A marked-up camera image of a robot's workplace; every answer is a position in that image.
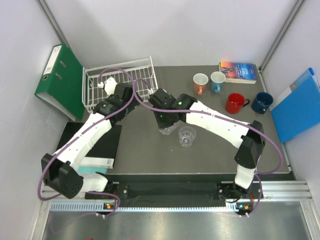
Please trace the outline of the clear drinking glass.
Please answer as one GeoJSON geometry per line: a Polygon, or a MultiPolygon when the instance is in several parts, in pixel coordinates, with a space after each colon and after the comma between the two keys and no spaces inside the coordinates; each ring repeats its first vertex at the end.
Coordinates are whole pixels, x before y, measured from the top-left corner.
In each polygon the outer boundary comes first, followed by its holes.
{"type": "Polygon", "coordinates": [[[194,128],[189,126],[182,127],[178,132],[179,142],[182,147],[190,147],[196,139],[197,133],[194,128]]]}
{"type": "Polygon", "coordinates": [[[159,131],[163,134],[163,135],[170,135],[178,126],[179,126],[179,122],[174,123],[173,125],[160,129],[159,131]]]}

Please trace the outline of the pink ceramic mug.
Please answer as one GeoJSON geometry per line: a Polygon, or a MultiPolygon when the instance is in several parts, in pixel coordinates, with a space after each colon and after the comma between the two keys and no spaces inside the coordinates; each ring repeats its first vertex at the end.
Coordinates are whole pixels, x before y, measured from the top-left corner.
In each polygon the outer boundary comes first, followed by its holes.
{"type": "Polygon", "coordinates": [[[197,73],[193,76],[193,89],[194,91],[201,96],[209,82],[209,78],[204,73],[197,73]]]}

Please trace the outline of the light blue ceramic mug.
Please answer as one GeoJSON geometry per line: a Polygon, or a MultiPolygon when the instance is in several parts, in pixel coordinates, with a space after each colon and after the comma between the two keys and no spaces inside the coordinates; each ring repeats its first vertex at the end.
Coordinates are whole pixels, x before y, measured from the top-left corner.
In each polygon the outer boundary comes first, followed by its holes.
{"type": "Polygon", "coordinates": [[[220,72],[215,71],[210,75],[210,90],[219,94],[221,92],[222,86],[224,85],[226,76],[220,72]]]}

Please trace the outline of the red ceramic mug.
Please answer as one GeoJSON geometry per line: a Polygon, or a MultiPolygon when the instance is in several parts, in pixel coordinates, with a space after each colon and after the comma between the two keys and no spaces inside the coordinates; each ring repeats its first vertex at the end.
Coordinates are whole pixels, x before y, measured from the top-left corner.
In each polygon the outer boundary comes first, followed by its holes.
{"type": "Polygon", "coordinates": [[[225,110],[230,114],[237,114],[240,110],[247,106],[251,101],[240,93],[231,93],[227,97],[225,110]]]}

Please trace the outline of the dark blue ceramic mug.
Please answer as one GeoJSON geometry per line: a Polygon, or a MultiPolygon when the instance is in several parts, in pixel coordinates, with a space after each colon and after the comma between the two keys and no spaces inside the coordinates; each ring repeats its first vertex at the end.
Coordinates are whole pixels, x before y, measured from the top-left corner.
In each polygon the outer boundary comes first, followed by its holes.
{"type": "Polygon", "coordinates": [[[251,104],[251,109],[256,113],[263,115],[273,102],[274,98],[271,94],[267,92],[259,92],[251,104]]]}

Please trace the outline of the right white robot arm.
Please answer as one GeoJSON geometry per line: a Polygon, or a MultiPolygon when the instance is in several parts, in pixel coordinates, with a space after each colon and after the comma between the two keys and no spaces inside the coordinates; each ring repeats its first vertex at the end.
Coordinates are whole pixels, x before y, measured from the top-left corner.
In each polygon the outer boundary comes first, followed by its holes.
{"type": "Polygon", "coordinates": [[[162,88],[156,91],[149,90],[148,93],[148,102],[153,108],[160,109],[153,112],[160,130],[182,121],[216,134],[237,148],[234,157],[237,169],[233,192],[239,198],[245,198],[251,193],[257,164],[266,144],[265,138],[255,132],[263,132],[263,126],[259,121],[255,120],[251,124],[233,123],[232,118],[210,109],[185,93],[180,94],[178,98],[162,88]]]}

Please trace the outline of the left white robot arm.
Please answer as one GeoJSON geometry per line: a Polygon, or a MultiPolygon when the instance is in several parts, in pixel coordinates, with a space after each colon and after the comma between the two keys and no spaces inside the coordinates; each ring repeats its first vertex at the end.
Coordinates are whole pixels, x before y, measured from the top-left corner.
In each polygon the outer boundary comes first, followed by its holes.
{"type": "Polygon", "coordinates": [[[42,157],[40,185],[68,199],[81,192],[95,191],[105,199],[113,194],[114,187],[104,176],[82,176],[77,170],[95,143],[140,104],[136,85],[135,81],[105,84],[108,97],[94,107],[81,129],[62,148],[42,157]]]}

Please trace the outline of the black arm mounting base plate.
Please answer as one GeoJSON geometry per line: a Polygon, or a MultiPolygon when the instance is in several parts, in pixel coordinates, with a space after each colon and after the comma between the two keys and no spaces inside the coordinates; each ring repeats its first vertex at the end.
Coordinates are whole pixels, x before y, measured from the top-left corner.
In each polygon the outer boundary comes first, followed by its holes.
{"type": "Polygon", "coordinates": [[[120,198],[121,207],[222,207],[226,200],[258,199],[253,183],[248,194],[234,191],[235,174],[105,174],[106,191],[120,198]]]}

